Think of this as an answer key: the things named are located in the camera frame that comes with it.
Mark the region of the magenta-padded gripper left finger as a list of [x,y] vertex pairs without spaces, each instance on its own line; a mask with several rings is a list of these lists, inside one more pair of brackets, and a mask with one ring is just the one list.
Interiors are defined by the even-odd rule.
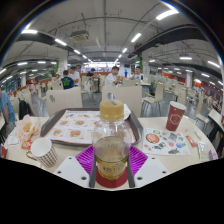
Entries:
[[54,174],[84,188],[94,188],[96,165],[93,146],[87,147],[77,156],[68,156]]

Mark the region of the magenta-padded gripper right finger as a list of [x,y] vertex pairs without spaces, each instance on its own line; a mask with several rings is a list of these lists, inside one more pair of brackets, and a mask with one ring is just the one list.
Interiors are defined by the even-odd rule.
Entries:
[[127,172],[130,188],[143,187],[170,174],[159,159],[147,156],[134,146],[130,147]]

